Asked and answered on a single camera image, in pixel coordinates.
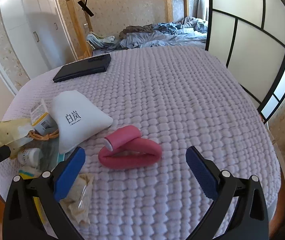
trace white cloth bag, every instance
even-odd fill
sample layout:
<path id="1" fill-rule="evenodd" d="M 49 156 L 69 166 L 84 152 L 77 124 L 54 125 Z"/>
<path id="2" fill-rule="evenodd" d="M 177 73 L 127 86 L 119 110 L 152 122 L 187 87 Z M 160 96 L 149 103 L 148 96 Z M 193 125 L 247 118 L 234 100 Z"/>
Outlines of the white cloth bag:
<path id="1" fill-rule="evenodd" d="M 51 116 L 59 129 L 59 153 L 111 126 L 113 119 L 76 90 L 61 92 L 53 99 Z"/>

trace pink object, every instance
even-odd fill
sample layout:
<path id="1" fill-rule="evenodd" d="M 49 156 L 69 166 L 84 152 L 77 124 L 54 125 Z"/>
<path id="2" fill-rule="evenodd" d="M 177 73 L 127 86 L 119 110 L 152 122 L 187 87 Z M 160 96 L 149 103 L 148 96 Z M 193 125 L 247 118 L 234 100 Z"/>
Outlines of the pink object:
<path id="1" fill-rule="evenodd" d="M 141 136 L 142 135 L 140 133 L 140 130 L 137 127 L 133 125 L 127 125 L 125 127 L 117 129 L 112 134 L 107 135 L 105 137 L 104 144 L 108 150 L 113 151 L 125 143 L 135 138 L 140 138 Z"/>
<path id="2" fill-rule="evenodd" d="M 100 163 L 111 169 L 122 170 L 140 168 L 158 162 L 162 155 L 161 146 L 152 140 L 140 138 L 140 136 L 140 131 L 132 125 L 120 128 L 108 135 L 105 139 L 110 142 L 114 150 L 110 151 L 107 147 L 103 147 L 98 153 Z M 114 156 L 126 150 L 144 154 Z"/>

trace wooden post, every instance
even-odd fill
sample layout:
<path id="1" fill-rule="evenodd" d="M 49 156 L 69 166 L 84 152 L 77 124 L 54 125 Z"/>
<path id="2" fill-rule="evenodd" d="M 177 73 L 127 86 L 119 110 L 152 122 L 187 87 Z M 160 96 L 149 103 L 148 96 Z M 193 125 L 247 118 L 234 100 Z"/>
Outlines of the wooden post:
<path id="1" fill-rule="evenodd" d="M 173 22 L 173 15 L 172 15 L 172 0 L 167 0 L 167 6 L 165 7 L 166 10 L 166 21 Z"/>
<path id="2" fill-rule="evenodd" d="M 89 49 L 87 46 L 86 38 L 83 32 L 83 29 L 80 26 L 80 23 L 78 21 L 76 11 L 75 11 L 75 5 L 74 5 L 74 0 L 66 0 L 67 8 L 70 14 L 70 18 L 72 20 L 76 36 L 79 41 L 79 45 L 81 47 L 81 50 L 84 53 L 83 57 L 91 57 L 92 56 L 92 51 Z"/>
<path id="3" fill-rule="evenodd" d="M 87 22 L 87 25 L 88 25 L 88 29 L 89 29 L 89 31 L 93 31 L 93 26 L 91 25 L 91 21 L 90 21 L 90 17 L 89 17 L 89 15 L 88 15 L 88 13 L 86 13 L 85 11 L 84 11 L 84 13 L 85 13 L 85 18 L 86 18 L 86 22 Z"/>
<path id="4" fill-rule="evenodd" d="M 183 0 L 183 11 L 185 17 L 189 16 L 189 0 Z"/>

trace sliding door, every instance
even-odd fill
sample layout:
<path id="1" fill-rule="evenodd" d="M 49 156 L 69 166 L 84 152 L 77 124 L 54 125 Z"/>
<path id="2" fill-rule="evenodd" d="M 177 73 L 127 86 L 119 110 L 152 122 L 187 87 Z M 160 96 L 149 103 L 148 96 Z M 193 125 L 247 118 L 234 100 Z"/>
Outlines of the sliding door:
<path id="1" fill-rule="evenodd" d="M 211 0 L 208 51 L 267 121 L 285 97 L 285 6 L 281 0 Z"/>

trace door handle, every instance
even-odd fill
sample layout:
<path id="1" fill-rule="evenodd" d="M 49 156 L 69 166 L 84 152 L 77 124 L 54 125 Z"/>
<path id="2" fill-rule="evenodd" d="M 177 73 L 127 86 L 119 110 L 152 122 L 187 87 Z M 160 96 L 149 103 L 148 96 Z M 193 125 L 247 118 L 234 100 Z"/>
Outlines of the door handle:
<path id="1" fill-rule="evenodd" d="M 35 38 L 36 38 L 37 42 L 39 42 L 39 37 L 38 37 L 37 32 L 34 32 L 34 36 L 35 36 Z"/>

